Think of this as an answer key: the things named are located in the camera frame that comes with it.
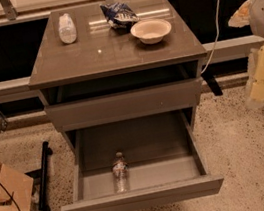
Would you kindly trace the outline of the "clear plastic water bottle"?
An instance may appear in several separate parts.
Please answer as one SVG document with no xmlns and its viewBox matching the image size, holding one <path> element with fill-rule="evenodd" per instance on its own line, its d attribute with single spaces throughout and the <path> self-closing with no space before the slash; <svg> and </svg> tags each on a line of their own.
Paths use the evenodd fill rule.
<svg viewBox="0 0 264 211">
<path fill-rule="evenodd" d="M 112 174 L 115 179 L 115 191 L 122 193 L 129 190 L 129 166 L 125 161 L 125 156 L 121 151 L 117 152 L 115 156 L 116 157 L 114 158 L 112 165 Z"/>
</svg>

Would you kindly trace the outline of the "grey drawer cabinet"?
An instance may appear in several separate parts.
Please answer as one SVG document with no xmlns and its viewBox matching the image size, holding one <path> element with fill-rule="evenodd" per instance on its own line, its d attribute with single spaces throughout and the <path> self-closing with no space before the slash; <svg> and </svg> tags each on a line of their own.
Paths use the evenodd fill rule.
<svg viewBox="0 0 264 211">
<path fill-rule="evenodd" d="M 29 81 L 30 88 L 39 92 L 44 110 L 51 105 L 201 79 L 207 51 L 171 3 L 127 0 L 127 4 L 141 20 L 167 20 L 171 32 L 159 43 L 144 44 L 129 30 L 111 28 L 94 4 L 70 10 L 78 36 L 75 43 L 66 45 L 59 39 L 58 13 L 50 14 Z M 72 146 L 76 132 L 82 129 L 59 132 Z"/>
</svg>

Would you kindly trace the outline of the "white plastic bottle lying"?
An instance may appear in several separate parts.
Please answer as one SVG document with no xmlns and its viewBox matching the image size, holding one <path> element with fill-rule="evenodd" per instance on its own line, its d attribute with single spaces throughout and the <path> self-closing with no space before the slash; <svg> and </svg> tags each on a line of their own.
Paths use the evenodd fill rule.
<svg viewBox="0 0 264 211">
<path fill-rule="evenodd" d="M 65 44 L 74 43 L 77 40 L 77 33 L 71 16 L 68 13 L 59 16 L 58 23 L 58 34 L 62 42 Z"/>
</svg>

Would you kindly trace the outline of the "open grey middle drawer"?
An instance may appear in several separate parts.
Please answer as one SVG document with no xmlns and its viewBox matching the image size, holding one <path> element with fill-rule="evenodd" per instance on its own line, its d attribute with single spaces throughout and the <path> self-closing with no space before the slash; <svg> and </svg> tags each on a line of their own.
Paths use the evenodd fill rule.
<svg viewBox="0 0 264 211">
<path fill-rule="evenodd" d="M 193 137 L 188 109 L 88 127 L 76 132 L 74 191 L 61 211 L 136 211 L 217 194 Z M 112 165 L 121 151 L 129 190 L 118 193 Z"/>
</svg>

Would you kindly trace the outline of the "grey top drawer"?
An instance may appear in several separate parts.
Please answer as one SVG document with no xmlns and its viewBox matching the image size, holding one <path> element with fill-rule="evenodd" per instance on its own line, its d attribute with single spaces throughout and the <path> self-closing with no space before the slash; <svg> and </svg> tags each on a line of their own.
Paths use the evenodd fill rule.
<svg viewBox="0 0 264 211">
<path fill-rule="evenodd" d="M 71 131 L 161 114 L 199 104 L 202 79 L 142 88 L 140 90 L 46 106 L 58 131 Z"/>
</svg>

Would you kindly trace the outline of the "white paper bowl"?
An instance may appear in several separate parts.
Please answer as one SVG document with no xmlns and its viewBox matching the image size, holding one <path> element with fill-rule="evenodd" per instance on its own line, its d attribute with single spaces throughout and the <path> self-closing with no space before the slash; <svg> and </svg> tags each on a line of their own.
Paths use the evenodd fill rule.
<svg viewBox="0 0 264 211">
<path fill-rule="evenodd" d="M 155 44 L 171 32 L 171 24 L 163 19 L 147 19 L 132 26 L 130 33 L 144 44 Z"/>
</svg>

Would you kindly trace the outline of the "blue white chip bag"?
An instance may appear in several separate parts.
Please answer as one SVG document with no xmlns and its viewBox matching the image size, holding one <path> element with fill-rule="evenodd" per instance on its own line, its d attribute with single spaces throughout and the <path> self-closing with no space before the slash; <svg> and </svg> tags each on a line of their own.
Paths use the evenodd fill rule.
<svg viewBox="0 0 264 211">
<path fill-rule="evenodd" d="M 100 4 L 100 8 L 108 24 L 115 29 L 131 28 L 140 20 L 136 13 L 125 3 Z"/>
</svg>

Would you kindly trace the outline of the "black metal bar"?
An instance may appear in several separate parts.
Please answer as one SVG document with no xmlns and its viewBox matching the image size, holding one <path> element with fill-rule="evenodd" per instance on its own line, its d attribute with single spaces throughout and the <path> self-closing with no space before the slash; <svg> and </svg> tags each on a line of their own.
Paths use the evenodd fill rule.
<svg viewBox="0 0 264 211">
<path fill-rule="evenodd" d="M 51 208 L 47 202 L 47 171 L 48 171 L 48 156 L 53 153 L 53 150 L 49 147 L 47 141 L 42 144 L 42 154 L 41 154 L 41 169 L 40 169 L 40 189 L 39 189 L 39 206 L 40 211 L 51 211 Z"/>
</svg>

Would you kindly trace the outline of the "metal window rail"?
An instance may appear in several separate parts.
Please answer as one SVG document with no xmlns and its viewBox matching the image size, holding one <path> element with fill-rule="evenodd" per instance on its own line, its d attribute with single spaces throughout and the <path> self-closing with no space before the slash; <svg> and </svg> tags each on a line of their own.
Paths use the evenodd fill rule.
<svg viewBox="0 0 264 211">
<path fill-rule="evenodd" d="M 220 63 L 247 57 L 250 50 L 264 43 L 260 36 L 247 36 L 218 41 L 211 63 Z M 37 97 L 35 90 L 29 88 L 29 77 L 0 82 L 0 103 Z"/>
</svg>

